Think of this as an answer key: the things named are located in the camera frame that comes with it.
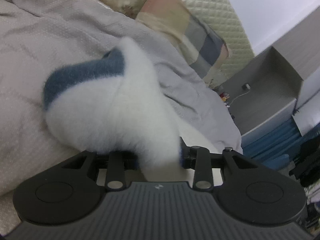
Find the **bedside clutter items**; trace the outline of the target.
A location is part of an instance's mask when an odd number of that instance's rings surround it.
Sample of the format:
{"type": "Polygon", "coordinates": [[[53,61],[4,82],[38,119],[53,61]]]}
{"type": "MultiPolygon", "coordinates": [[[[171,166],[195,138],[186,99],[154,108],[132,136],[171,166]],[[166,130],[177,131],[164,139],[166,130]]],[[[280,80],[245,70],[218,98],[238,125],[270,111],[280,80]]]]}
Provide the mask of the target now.
{"type": "Polygon", "coordinates": [[[234,120],[235,116],[229,110],[229,108],[231,106],[231,102],[229,101],[230,95],[225,91],[225,89],[223,88],[222,85],[216,87],[215,91],[217,92],[217,94],[219,95],[221,100],[223,101],[224,105],[227,107],[231,118],[234,120]]]}

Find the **cream quilted headboard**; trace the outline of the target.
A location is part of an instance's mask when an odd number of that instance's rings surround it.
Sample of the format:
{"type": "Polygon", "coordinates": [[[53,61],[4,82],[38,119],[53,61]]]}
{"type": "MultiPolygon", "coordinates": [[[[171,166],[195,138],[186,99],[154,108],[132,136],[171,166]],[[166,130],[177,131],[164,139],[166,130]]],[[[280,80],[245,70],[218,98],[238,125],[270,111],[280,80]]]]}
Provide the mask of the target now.
{"type": "MultiPolygon", "coordinates": [[[[135,18],[146,0],[99,0],[111,9],[135,18]]],[[[231,55],[213,81],[222,83],[240,72],[254,57],[250,41],[229,0],[182,0],[190,12],[203,20],[227,43],[231,55]]]]}

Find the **plaid pillow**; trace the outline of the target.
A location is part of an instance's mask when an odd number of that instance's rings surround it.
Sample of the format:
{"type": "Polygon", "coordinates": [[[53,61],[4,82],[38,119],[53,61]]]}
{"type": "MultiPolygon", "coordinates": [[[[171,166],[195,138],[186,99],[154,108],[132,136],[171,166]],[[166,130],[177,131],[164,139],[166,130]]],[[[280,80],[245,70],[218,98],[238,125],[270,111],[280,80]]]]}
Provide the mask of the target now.
{"type": "Polygon", "coordinates": [[[182,0],[146,0],[136,20],[165,36],[208,86],[225,82],[221,67],[230,55],[226,42],[182,0]]]}

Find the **white blue striped sweater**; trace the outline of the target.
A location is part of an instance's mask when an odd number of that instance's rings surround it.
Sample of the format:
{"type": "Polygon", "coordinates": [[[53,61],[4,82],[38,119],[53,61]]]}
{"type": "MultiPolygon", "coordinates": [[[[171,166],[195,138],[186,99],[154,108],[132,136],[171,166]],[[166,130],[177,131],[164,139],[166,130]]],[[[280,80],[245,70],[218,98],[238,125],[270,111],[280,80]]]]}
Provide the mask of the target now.
{"type": "Polygon", "coordinates": [[[181,165],[181,142],[213,149],[182,120],[161,91],[146,53],[128,37],[101,59],[52,72],[43,89],[49,131],[80,151],[137,155],[148,181],[193,181],[181,165]]]}

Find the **blue curtain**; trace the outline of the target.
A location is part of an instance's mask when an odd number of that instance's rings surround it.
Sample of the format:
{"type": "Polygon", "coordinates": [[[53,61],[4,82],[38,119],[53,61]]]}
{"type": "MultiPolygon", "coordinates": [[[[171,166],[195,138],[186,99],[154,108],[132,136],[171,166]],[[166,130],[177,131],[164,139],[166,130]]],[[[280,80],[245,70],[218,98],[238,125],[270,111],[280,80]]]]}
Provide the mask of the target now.
{"type": "Polygon", "coordinates": [[[302,141],[296,123],[289,119],[260,139],[243,145],[242,149],[244,156],[277,171],[290,163],[302,141]]]}

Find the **grey wall cabinet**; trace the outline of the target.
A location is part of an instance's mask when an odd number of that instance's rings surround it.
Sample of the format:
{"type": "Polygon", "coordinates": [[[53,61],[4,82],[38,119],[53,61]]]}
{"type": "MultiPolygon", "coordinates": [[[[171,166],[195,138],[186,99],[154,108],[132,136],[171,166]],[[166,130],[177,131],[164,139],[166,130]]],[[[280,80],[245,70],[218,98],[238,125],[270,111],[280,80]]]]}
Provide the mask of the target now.
{"type": "Polygon", "coordinates": [[[319,9],[223,83],[248,145],[281,125],[319,91],[319,9]],[[250,90],[243,90],[248,83],[250,90]]]}

